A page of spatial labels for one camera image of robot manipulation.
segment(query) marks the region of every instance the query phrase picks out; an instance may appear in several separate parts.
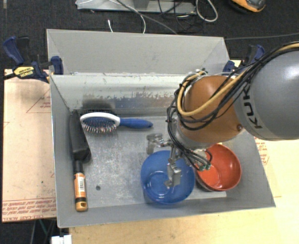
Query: hairbrush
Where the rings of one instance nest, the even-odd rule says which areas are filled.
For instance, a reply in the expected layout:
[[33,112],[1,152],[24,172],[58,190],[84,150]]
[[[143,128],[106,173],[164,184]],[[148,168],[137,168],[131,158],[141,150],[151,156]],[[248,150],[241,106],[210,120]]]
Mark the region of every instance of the hairbrush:
[[120,118],[110,113],[93,112],[80,117],[83,129],[92,133],[107,133],[116,130],[117,127],[133,129],[148,129],[153,123],[140,118]]

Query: black cable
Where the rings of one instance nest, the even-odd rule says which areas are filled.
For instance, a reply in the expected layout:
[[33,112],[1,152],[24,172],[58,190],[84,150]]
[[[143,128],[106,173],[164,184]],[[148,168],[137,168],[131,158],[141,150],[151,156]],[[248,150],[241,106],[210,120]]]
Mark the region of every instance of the black cable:
[[[221,117],[222,115],[224,115],[227,110],[229,109],[229,107],[219,116],[217,116],[218,112],[221,110],[222,107],[224,107],[229,101],[230,99],[232,99],[234,97],[234,95],[236,93],[238,93],[239,89],[242,88],[245,84],[249,84],[249,82],[251,81],[251,79],[259,72],[259,70],[261,68],[263,68],[263,66],[265,64],[267,64],[268,62],[270,62],[271,60],[273,60],[274,58],[278,57],[279,55],[291,52],[291,51],[295,51],[295,50],[299,50],[298,48],[287,48],[287,49],[282,49],[284,46],[288,46],[288,45],[292,45],[295,43],[299,43],[298,42],[293,42],[293,43],[289,43],[289,44],[285,44],[285,45],[281,45],[278,48],[275,48],[274,50],[264,54],[260,59],[257,59],[254,63],[250,64],[249,66],[245,66],[246,68],[246,73],[239,77],[236,80],[236,83],[234,84],[234,86],[228,90],[227,93],[225,93],[225,96],[222,98],[222,100],[220,101],[219,105],[213,110],[211,111],[209,114],[205,115],[202,118],[198,118],[198,119],[194,119],[192,117],[192,119],[189,119],[189,117],[182,117],[182,115],[180,115],[177,112],[178,118],[181,122],[182,125],[184,125],[184,127],[186,129],[195,131],[195,130],[199,130],[204,128],[205,126],[207,126],[208,124],[210,124],[213,120]],[[237,69],[236,71],[234,71],[234,73],[238,73],[241,69]],[[187,83],[185,88],[188,88],[189,86],[191,86],[193,83],[195,83],[195,80],[192,80],[190,82]],[[179,93],[180,89],[177,89],[175,91],[175,99],[174,99],[174,103],[177,103],[177,98],[178,98],[178,93]],[[233,102],[231,103],[231,105],[235,102],[235,100],[239,97],[239,95],[242,93],[242,91],[237,95],[237,97],[233,100]],[[192,128],[187,126],[185,123],[202,123],[200,126]]]
[[11,73],[9,75],[6,75],[6,76],[3,76],[0,78],[0,82],[4,81],[4,80],[7,80],[7,79],[11,79],[11,78],[14,78],[16,77],[16,75],[14,73]]

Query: orange bowl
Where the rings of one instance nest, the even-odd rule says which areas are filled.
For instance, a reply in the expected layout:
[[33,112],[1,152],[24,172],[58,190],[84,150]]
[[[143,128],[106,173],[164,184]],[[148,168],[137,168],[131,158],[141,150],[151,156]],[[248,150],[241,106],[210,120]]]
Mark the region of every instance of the orange bowl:
[[211,167],[209,170],[197,171],[197,182],[211,192],[234,188],[242,176],[242,167],[237,156],[221,144],[214,144],[208,151],[212,154]]

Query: cardboard sheet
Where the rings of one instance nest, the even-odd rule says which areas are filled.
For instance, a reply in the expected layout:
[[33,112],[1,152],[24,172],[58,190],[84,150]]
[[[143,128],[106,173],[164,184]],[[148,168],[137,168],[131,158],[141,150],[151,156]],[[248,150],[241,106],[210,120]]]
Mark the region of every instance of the cardboard sheet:
[[56,217],[50,85],[5,81],[2,221]]

